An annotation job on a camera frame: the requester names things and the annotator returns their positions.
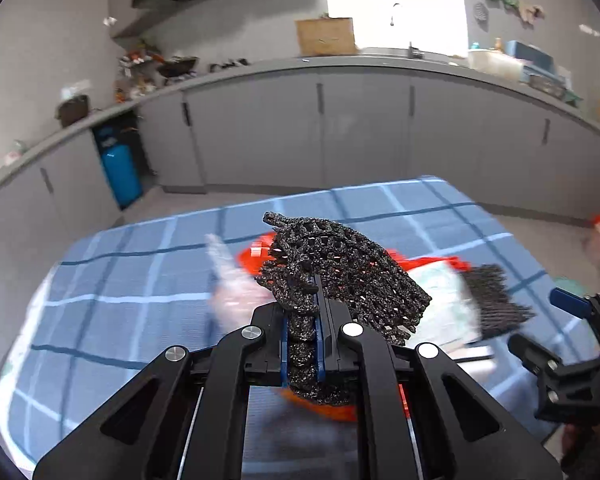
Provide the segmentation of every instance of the bright window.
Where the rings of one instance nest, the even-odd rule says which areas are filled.
[[[327,1],[332,18],[353,18],[359,48],[408,48],[411,41],[421,50],[466,56],[464,0]]]

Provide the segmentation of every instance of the floor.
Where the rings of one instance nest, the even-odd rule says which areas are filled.
[[[187,211],[267,198],[270,196],[249,193],[173,194],[153,187],[124,212],[124,220],[127,223],[141,222]],[[582,250],[582,242],[589,234],[587,228],[510,216],[496,218],[551,276],[576,280],[590,294],[600,292],[600,270],[586,259]],[[545,443],[546,449],[558,460],[562,456],[561,439],[562,428],[559,428]]]

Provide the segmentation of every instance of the round metal pivot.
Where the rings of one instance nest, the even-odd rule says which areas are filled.
[[[437,355],[437,346],[431,343],[423,343],[417,347],[417,353],[427,359],[433,359]]]
[[[258,326],[246,326],[242,329],[242,337],[244,339],[255,339],[262,335],[262,329]]]
[[[349,337],[357,337],[362,334],[362,325],[358,323],[346,323],[342,325],[342,332]]]
[[[173,362],[180,361],[185,355],[187,352],[181,346],[172,346],[164,352],[164,357]]]

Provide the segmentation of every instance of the blue plaid tablecloth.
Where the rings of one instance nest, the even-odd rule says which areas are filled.
[[[205,234],[217,234],[237,254],[271,230],[262,222],[269,210],[343,222],[409,258],[456,254],[476,266],[499,264],[513,301],[537,314],[522,332],[567,362],[596,354],[586,323],[549,304],[554,284],[545,270],[445,181],[284,196],[126,225],[75,243],[52,279],[10,404],[8,432],[20,450],[35,463],[168,346],[217,343]],[[534,378],[509,354],[506,339],[488,341],[497,367],[483,386],[541,439],[552,425],[534,419]],[[252,388],[244,478],[355,478],[356,449],[353,425],[290,404],[274,388]]]

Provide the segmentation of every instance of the cabinet handle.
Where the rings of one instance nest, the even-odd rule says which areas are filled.
[[[544,132],[542,133],[542,145],[546,146],[549,142],[549,129],[551,129],[551,119],[544,120]]]
[[[413,117],[416,114],[416,88],[411,85],[409,86],[409,117]]]
[[[324,84],[316,83],[315,88],[318,92],[318,114],[324,115]]]
[[[40,168],[40,173],[42,173],[42,179],[44,181],[44,183],[46,184],[46,189],[49,190],[49,193],[53,194],[54,190],[53,190],[53,184],[51,184],[51,179],[49,178],[49,174],[46,171],[45,168]]]
[[[190,126],[191,116],[189,115],[189,103],[187,102],[182,103],[182,115],[184,116],[184,122],[187,124],[187,126]]]

